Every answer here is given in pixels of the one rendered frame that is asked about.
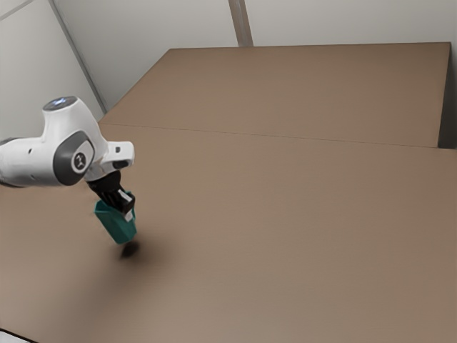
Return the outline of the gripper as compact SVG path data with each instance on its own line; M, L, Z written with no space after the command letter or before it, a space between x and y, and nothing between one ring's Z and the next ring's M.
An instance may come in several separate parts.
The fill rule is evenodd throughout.
M101 200L119 212L125 221L134 218L136 197L132 192L123 190L120 171L113 171L100 179L86 183Z

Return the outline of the teal faceted mug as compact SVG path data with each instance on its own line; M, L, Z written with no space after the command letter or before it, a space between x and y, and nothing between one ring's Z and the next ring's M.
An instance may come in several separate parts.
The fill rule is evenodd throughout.
M135 207L124 215L103 200L98 200L94 207L94 214L117 244L125 244L135 237L137 233Z

